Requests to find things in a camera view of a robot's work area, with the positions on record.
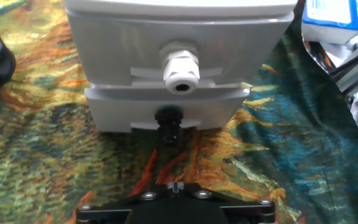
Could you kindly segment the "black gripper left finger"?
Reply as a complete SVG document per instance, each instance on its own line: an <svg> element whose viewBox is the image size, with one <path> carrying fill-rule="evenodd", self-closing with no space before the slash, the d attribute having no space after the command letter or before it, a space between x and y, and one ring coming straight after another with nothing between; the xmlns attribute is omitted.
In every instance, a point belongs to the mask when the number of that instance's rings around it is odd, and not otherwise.
<svg viewBox="0 0 358 224"><path fill-rule="evenodd" d="M80 205L75 210L75 223L125 223L129 214L142 205L153 205L177 192L177 183L156 184L147 190L117 202L102 205Z"/></svg>

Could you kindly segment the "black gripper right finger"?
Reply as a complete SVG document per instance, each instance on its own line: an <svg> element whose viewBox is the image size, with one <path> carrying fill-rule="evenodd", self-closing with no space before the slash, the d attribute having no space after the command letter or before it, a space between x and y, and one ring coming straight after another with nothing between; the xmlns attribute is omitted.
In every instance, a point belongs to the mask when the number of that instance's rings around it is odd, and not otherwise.
<svg viewBox="0 0 358 224"><path fill-rule="evenodd" d="M275 204L269 199L246 202L184 182L176 183L176 196L195 223L275 223Z"/></svg>

